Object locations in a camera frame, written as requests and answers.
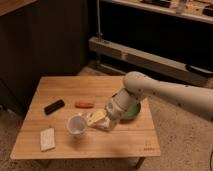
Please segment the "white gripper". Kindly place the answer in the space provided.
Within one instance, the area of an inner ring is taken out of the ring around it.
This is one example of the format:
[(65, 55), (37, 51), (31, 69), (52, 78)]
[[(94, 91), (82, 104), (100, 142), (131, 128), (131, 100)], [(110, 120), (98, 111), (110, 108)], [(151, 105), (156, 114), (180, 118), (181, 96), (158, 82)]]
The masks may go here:
[(113, 99), (110, 99), (108, 103), (105, 105), (105, 110), (97, 110), (92, 112), (87, 119), (87, 124), (89, 126), (93, 126), (99, 121), (103, 120), (107, 116), (110, 120), (119, 120), (122, 116), (123, 110), (116, 104)]

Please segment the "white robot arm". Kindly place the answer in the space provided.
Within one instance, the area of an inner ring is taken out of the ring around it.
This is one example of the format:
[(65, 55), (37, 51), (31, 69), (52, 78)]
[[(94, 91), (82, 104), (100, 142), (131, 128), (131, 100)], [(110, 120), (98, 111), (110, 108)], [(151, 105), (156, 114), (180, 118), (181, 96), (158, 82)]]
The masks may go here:
[(131, 120), (139, 114), (140, 103), (147, 96), (161, 98), (206, 120), (213, 118), (213, 90), (159, 81), (133, 71), (123, 77), (123, 88), (109, 98), (105, 107), (89, 115), (88, 125), (109, 130), (120, 120)]

